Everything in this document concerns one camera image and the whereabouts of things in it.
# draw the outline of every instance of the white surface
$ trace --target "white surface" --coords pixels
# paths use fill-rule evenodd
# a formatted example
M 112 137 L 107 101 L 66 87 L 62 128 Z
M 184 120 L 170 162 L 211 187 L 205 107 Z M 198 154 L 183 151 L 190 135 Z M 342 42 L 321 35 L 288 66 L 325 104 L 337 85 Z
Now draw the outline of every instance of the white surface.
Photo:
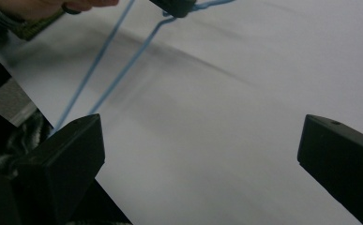
M 0 58 L 55 123 L 126 4 L 66 16 Z M 72 116 L 160 11 L 139 1 Z M 363 0 L 243 1 L 166 25 L 99 111 L 98 175 L 134 224 L 359 224 L 296 160 L 307 113 L 363 132 Z

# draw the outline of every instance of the black object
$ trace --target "black object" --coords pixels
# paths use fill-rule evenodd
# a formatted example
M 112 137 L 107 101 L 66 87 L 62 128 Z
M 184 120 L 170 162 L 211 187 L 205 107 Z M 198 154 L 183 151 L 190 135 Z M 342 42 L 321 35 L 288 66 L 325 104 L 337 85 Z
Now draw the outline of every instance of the black object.
M 104 163 L 99 115 L 75 120 L 0 175 L 0 225 L 63 225 Z
M 97 181 L 87 190 L 70 221 L 112 221 L 130 224 L 129 219 Z
M 195 6 L 196 0 L 150 0 L 176 18 L 184 18 Z
M 81 13 L 81 11 L 76 11 L 76 10 L 67 8 L 67 4 L 66 3 L 62 4 L 61 5 L 61 8 L 62 8 L 62 10 L 64 10 L 64 12 L 66 12 L 67 14 L 70 14 L 70 15 L 77 15 L 77 14 L 80 14 Z
M 363 223 L 363 134 L 307 115 L 298 150 L 300 165 Z

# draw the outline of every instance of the blue rope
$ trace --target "blue rope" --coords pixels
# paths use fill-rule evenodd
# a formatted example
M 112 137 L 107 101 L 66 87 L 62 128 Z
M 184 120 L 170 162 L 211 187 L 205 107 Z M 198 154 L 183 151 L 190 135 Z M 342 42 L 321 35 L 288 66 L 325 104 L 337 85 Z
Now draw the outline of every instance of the blue rope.
M 84 78 L 82 79 L 81 84 L 79 85 L 78 89 L 76 90 L 75 94 L 73 95 L 72 99 L 70 100 L 68 106 L 65 108 L 64 112 L 62 113 L 56 126 L 54 127 L 52 134 L 55 133 L 64 124 L 64 121 L 67 119 L 67 117 L 70 113 L 70 110 L 73 108 L 73 105 L 75 104 L 76 100 L 79 98 L 79 95 L 84 90 L 85 86 L 87 85 L 88 81 L 90 80 L 91 76 L 93 75 L 94 70 L 96 69 L 97 65 L 99 64 L 99 62 L 102 59 L 102 56 L 105 54 L 106 50 L 108 49 L 109 45 L 111 44 L 114 36 L 116 35 L 117 31 L 120 28 L 120 25 L 126 19 L 126 16 L 128 15 L 133 4 L 134 4 L 134 0 L 129 0 L 129 4 L 126 6 L 125 10 L 123 11 L 122 15 L 120 16 L 119 20 L 117 21 L 116 25 L 114 26 L 112 32 L 107 37 L 107 39 L 105 40 L 105 43 L 102 45 L 101 49 L 99 50 L 99 53 L 96 56 L 93 64 L 88 69 L 87 73 L 85 74 Z
M 234 0 L 212 0 L 212 1 L 209 1 L 209 2 L 205 2 L 205 3 L 201 3 L 201 4 L 196 4 L 193 7 L 193 9 L 192 9 L 191 12 L 199 11 L 199 10 L 203 10 L 203 9 L 207 9 L 207 8 L 210 8 L 210 7 L 213 7 L 213 6 L 218 6 L 218 5 L 223 5 L 223 4 L 231 3 L 233 1 Z M 70 113 L 70 110 L 72 109 L 72 107 L 75 104 L 76 100 L 80 96 L 81 92 L 84 90 L 84 88 L 85 88 L 86 84 L 88 83 L 90 77 L 92 76 L 94 70 L 96 69 L 97 65 L 99 64 L 99 62 L 100 62 L 103 54 L 105 54 L 106 50 L 108 49 L 109 44 L 112 42 L 113 37 L 117 33 L 117 31 L 118 31 L 121 23 L 125 20 L 127 14 L 129 13 L 129 10 L 131 9 L 131 6 L 132 6 L 133 3 L 134 3 L 134 0 L 130 0 L 129 1 L 128 6 L 126 7 L 126 9 L 124 10 L 124 12 L 122 13 L 119 21 L 117 22 L 117 24 L 113 28 L 113 31 L 111 32 L 111 34 L 106 39 L 104 45 L 102 46 L 101 50 L 99 51 L 98 55 L 96 56 L 96 59 L 94 60 L 94 63 L 88 69 L 87 74 L 83 78 L 83 80 L 82 80 L 81 84 L 79 85 L 76 93 L 74 94 L 74 96 L 72 97 L 71 101 L 69 102 L 69 105 L 66 107 L 64 113 L 61 115 L 61 117 L 60 117 L 57 125 L 55 126 L 52 134 L 54 134 L 59 128 L 62 127 L 64 121 L 66 120 L 66 118 L 68 117 L 68 115 Z M 168 17 L 170 15 L 167 12 L 163 12 L 163 16 Z M 152 39 L 155 37 L 156 33 L 162 27 L 162 25 L 167 24 L 167 23 L 172 23 L 175 20 L 176 20 L 176 18 L 170 18 L 170 19 L 161 21 L 161 22 L 159 22 L 156 25 L 155 29 L 146 38 L 146 40 L 144 41 L 144 43 L 140 47 L 140 49 L 131 57 L 131 59 L 129 60 L 129 62 L 126 64 L 126 66 L 120 71 L 120 73 L 117 75 L 117 77 L 112 81 L 112 83 L 110 84 L 110 86 L 105 90 L 105 92 L 102 94 L 102 96 L 96 102 L 96 104 L 91 108 L 91 110 L 90 110 L 90 112 L 88 114 L 93 114 L 93 113 L 95 113 L 98 110 L 98 108 L 102 105 L 102 103 L 104 102 L 104 100 L 112 93 L 112 91 L 115 89 L 115 87 L 126 76 L 126 74 L 131 69 L 131 67 L 134 65 L 134 63 L 138 60 L 138 58 L 141 56 L 141 54 L 149 46 L 149 44 L 152 42 Z
M 140 57 L 140 55 L 144 52 L 144 50 L 149 46 L 152 39 L 155 37 L 155 34 L 158 32 L 158 30 L 162 27 L 162 25 L 171 23 L 175 21 L 176 18 L 167 19 L 164 21 L 161 21 L 157 24 L 155 29 L 152 31 L 152 33 L 148 36 L 148 38 L 144 41 L 141 48 L 131 57 L 129 62 L 126 64 L 126 66 L 120 71 L 119 75 L 114 79 L 114 81 L 111 83 L 111 85 L 108 87 L 108 89 L 102 94 L 102 96 L 99 98 L 97 103 L 91 108 L 90 112 L 88 114 L 93 114 L 97 111 L 99 106 L 101 106 L 102 102 L 112 93 L 112 91 L 115 89 L 115 87 L 120 83 L 120 81 L 125 77 L 125 75 L 128 73 L 130 68 L 134 65 L 134 63 L 137 61 L 137 59 Z
M 233 2 L 234 0 L 213 0 L 201 4 L 196 4 L 193 7 L 194 11 L 203 10 L 209 7 L 218 6 L 222 4 L 227 4 L 230 2 Z M 164 21 L 161 21 L 157 24 L 155 29 L 152 31 L 152 33 L 148 36 L 148 38 L 145 40 L 144 44 L 141 46 L 141 48 L 132 56 L 132 58 L 129 60 L 129 62 L 126 64 L 126 66 L 120 71 L 119 75 L 113 80 L 111 85 L 108 87 L 108 89 L 102 94 L 102 96 L 99 98 L 99 100 L 96 102 L 93 108 L 91 108 L 90 112 L 88 114 L 95 113 L 98 108 L 101 106 L 101 104 L 104 102 L 104 100 L 112 93 L 112 91 L 115 89 L 115 87 L 120 83 L 120 81 L 125 77 L 127 72 L 130 70 L 130 68 L 134 65 L 134 63 L 137 61 L 137 59 L 140 57 L 140 55 L 144 52 L 144 50 L 148 47 L 148 45 L 151 43 L 152 39 L 155 37 L 155 34 L 158 32 L 158 30 L 162 27 L 162 25 L 174 22 L 176 18 L 167 19 Z

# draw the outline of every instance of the finger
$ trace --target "finger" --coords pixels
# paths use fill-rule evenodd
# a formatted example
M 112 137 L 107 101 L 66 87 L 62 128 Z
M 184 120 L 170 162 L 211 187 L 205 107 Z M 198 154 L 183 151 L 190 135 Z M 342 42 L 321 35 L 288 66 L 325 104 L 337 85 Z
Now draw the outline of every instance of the finger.
M 88 3 L 93 7 L 111 7 L 116 6 L 119 3 L 119 0 L 88 0 Z

